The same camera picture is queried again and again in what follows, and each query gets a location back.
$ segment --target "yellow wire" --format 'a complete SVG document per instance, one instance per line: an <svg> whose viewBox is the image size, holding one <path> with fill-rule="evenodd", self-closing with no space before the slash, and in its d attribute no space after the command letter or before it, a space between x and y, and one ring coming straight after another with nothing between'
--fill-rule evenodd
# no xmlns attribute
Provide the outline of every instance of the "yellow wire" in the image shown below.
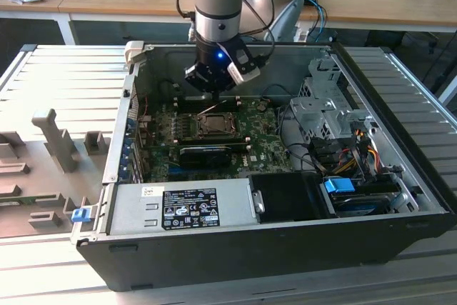
<svg viewBox="0 0 457 305"><path fill-rule="evenodd" d="M335 174L339 174L339 173L341 173L342 171L345 171L345 170L349 169L349 168L350 168L351 166L353 166L355 163L356 163L356 160L355 160L355 159L350 160L347 164L345 164L345 165L342 166L340 169L338 169L337 171L335 171Z"/></svg>

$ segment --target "floor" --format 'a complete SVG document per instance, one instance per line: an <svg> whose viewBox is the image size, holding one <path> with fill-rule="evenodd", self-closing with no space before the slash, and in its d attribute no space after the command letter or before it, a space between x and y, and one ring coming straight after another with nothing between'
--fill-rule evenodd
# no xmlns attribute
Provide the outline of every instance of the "floor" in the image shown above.
<svg viewBox="0 0 457 305"><path fill-rule="evenodd" d="M147 24L119 22L77 21L76 32L81 44L120 44L127 41L142 40L156 43L179 43L187 41L186 24ZM330 36L345 46L363 46L366 42L366 30L333 30L327 29L320 42ZM407 67L422 79L436 57L443 51L452 34L435 34L438 37L437 47L430 54L428 43L430 36L422 33L407 33L395 54ZM63 44L57 24L53 21L26 19L0 19L0 75L16 56L24 44ZM425 85L431 87L436 77L448 66L457 51L457 39L443 53L439 62L431 69ZM457 109L457 97L449 105Z"/></svg>

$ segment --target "aluminum profile table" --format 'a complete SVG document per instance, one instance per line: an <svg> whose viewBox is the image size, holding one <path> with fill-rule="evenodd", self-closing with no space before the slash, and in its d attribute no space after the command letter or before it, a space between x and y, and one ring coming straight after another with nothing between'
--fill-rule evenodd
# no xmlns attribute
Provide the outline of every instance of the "aluminum profile table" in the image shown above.
<svg viewBox="0 0 457 305"><path fill-rule="evenodd" d="M83 67L83 71L69 71L69 65L62 67L62 62L71 61L71 59L64 59L72 56L85 56L87 66L90 64L89 62L94 62L96 59L103 61L101 54L104 49L117 49L120 52L122 47L39 46L35 49L37 53L35 55L32 52L21 52L14 63L16 68L11 67L4 74L4 77L0 79L0 85L5 86L7 82L12 84L13 81L19 81L16 78L20 74L19 70L24 73L33 72L43 75L46 74L46 71L55 71L52 74L55 75L53 77L57 77L61 72L65 75L77 72L72 75L79 75L79 78L89 77L89 74L97 72L94 71L98 68L97 63L91 67ZM58 56L56 51L62 51L65 57ZM452 147L453 141L450 141L446 135L454 138L455 119L436 101L434 96L421 86L393 54L384 54L379 49L349 49L349 51L395 114L414 134L416 142L423 147L424 151L427 151L427 154L435 154L433 149L428 149L430 143L426 138L431 135L439 135L441 140L438 144L451 149L449 147ZM39 59L30 60L33 56L39 56ZM112 67L109 73L125 74L122 63L114 60L106 63L110 65L110 68ZM22 67L25 66L31 70L24 71ZM116 93L120 92L120 89L114 89ZM76 104L79 107L84 106L86 101L95 101L94 98L88 99L78 103L71 101L69 104ZM58 103L62 99L54 97L54 100ZM1 101L0 105L4 106L9 101L11 105L14 99ZM436 166L440 166L439 170L443 176L448 177L448 183L451 185L453 176L457 174L455 164L449 163L453 159L441 159L436 154L434 156L431 157L432 161ZM336 242L336 253L338 244L343 244L343 242ZM138 290L120 294L107 289L103 280L71 245L68 235L30 236L0 241L0 280L0 302L5 304L46 302L47 304L129 305L454 305L457 302L457 231L449 231L436 239L416 242L386 265L360 266L171 289Z"/></svg>
<svg viewBox="0 0 457 305"><path fill-rule="evenodd" d="M352 48L348 52L451 190L457 191L454 115L394 54L380 48ZM357 96L354 100L363 107Z"/></svg>

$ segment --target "blue release tab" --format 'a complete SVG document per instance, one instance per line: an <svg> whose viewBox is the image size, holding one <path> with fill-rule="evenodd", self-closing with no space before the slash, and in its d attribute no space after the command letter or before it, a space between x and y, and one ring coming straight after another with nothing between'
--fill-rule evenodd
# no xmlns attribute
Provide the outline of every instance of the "blue release tab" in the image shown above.
<svg viewBox="0 0 457 305"><path fill-rule="evenodd" d="M91 212L89 211L89 209L85 209L85 208L80 208L80 209L76 209L73 211L73 214L71 215L71 221L73 223L78 223L80 221L82 222L87 222L87 221L91 221Z"/></svg>
<svg viewBox="0 0 457 305"><path fill-rule="evenodd" d="M352 181L346 178L329 179L323 184L327 189L327 193L354 192L356 190Z"/></svg>

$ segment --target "blue drive latch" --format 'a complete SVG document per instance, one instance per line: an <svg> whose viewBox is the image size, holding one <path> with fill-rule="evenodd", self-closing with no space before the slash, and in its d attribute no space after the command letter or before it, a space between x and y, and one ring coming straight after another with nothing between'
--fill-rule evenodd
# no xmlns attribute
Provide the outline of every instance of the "blue drive latch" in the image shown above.
<svg viewBox="0 0 457 305"><path fill-rule="evenodd" d="M327 193L345 193L354 192L356 190L352 181L347 178L329 179L323 184L326 187Z"/></svg>

